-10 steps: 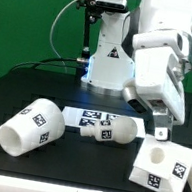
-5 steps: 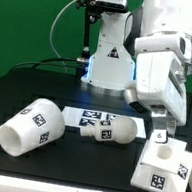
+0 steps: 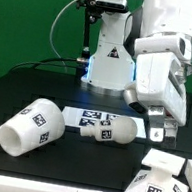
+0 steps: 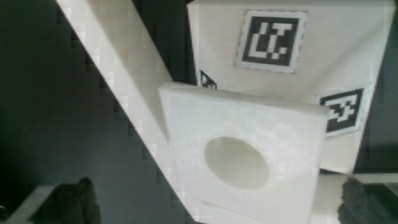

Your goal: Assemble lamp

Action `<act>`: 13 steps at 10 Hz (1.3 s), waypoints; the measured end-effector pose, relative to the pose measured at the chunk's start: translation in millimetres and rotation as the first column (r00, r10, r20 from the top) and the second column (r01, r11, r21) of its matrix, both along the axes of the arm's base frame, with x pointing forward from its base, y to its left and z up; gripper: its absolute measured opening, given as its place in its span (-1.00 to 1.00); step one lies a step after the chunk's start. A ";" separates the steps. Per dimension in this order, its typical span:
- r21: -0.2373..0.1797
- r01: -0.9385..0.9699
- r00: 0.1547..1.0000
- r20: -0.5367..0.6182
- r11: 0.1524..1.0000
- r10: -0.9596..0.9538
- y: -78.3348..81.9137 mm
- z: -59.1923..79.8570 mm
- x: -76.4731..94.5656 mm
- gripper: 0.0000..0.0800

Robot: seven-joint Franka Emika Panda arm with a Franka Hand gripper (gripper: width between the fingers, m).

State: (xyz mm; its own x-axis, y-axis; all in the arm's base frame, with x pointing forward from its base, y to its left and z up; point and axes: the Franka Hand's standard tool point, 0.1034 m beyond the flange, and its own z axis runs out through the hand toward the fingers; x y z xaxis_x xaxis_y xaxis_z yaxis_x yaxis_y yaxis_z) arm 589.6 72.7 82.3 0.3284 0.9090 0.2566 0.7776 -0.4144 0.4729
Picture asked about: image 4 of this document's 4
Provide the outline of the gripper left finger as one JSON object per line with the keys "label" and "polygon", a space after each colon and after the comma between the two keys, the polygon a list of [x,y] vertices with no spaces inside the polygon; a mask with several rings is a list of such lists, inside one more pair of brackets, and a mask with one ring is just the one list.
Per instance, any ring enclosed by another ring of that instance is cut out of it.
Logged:
{"label": "gripper left finger", "polygon": [[41,185],[0,224],[101,224],[94,184]]}

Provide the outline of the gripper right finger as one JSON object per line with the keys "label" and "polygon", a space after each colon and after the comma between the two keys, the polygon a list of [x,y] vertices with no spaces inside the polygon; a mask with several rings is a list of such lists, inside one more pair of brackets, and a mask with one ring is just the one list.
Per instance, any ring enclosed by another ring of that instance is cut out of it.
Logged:
{"label": "gripper right finger", "polygon": [[364,183],[350,178],[341,199],[339,224],[398,224],[398,182]]}

